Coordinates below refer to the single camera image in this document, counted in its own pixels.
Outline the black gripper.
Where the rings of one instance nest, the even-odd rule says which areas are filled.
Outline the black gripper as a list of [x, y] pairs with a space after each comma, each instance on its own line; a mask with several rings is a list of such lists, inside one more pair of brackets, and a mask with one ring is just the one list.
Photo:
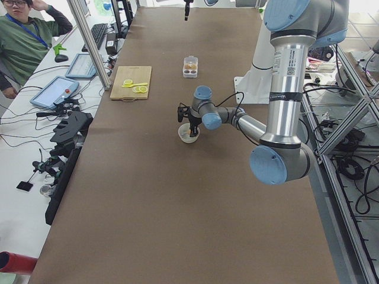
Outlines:
[[195, 117], [191, 114], [188, 115], [188, 121], [190, 123], [190, 137], [198, 136], [198, 126], [202, 123], [202, 119]]
[[190, 14], [190, 1], [185, 2], [185, 21], [188, 21], [188, 16]]

